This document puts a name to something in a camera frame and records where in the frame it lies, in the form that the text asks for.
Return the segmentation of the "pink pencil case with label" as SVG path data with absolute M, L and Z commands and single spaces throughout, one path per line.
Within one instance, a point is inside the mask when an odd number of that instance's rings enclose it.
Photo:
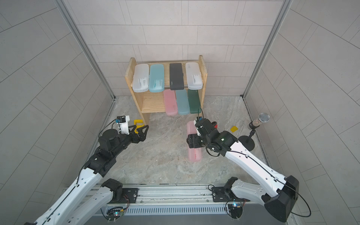
M 197 129 L 193 121 L 187 123 L 187 135 L 197 135 Z M 188 159 L 190 162 L 199 162 L 202 160 L 202 148 L 188 147 Z

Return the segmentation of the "dark green pencil case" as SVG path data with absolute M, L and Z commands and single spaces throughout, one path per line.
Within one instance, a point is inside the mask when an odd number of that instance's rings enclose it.
M 201 104 L 198 90 L 187 90 L 188 103 L 191 114 L 197 114 L 201 112 Z

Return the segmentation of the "light blue pencil case bottom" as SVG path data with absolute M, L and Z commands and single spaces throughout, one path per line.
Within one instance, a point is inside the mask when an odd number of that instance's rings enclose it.
M 176 90 L 175 94 L 176 94 L 176 102 L 178 107 L 178 114 L 179 115 L 190 114 L 187 91 L 185 89 Z

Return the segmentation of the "pink pencil case plain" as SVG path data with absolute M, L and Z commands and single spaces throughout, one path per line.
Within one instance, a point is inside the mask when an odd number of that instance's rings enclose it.
M 163 91 L 165 111 L 168 116 L 175 116 L 178 113 L 175 91 L 167 89 Z

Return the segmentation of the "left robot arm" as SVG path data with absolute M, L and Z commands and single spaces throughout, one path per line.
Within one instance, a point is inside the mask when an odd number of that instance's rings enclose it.
M 112 200 L 122 199 L 122 183 L 108 179 L 85 203 L 81 201 L 88 192 L 110 171 L 117 156 L 132 143 L 146 140 L 149 126 L 130 126 L 127 132 L 108 129 L 98 138 L 99 147 L 83 165 L 78 177 L 63 195 L 43 215 L 35 220 L 35 225 L 83 225 L 97 211 Z

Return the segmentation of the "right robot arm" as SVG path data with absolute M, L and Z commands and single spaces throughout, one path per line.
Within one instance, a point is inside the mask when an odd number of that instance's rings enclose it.
M 268 167 L 253 155 L 240 140 L 228 131 L 219 132 L 216 122 L 198 118 L 187 123 L 187 144 L 190 149 L 205 148 L 240 166 L 257 184 L 232 177 L 224 186 L 231 200 L 246 199 L 265 207 L 276 220 L 287 222 L 299 198 L 299 181 Z

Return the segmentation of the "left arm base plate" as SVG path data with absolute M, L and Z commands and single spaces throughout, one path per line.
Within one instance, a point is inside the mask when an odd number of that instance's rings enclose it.
M 136 203 L 138 191 L 138 188 L 123 188 L 121 191 L 117 190 L 114 192 L 109 204 Z

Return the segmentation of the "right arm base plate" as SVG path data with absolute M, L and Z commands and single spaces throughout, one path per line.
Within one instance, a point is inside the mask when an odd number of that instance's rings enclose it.
M 249 202 L 248 199 L 236 197 L 229 189 L 224 187 L 211 186 L 208 188 L 212 192 L 212 199 L 215 203 L 233 202 Z

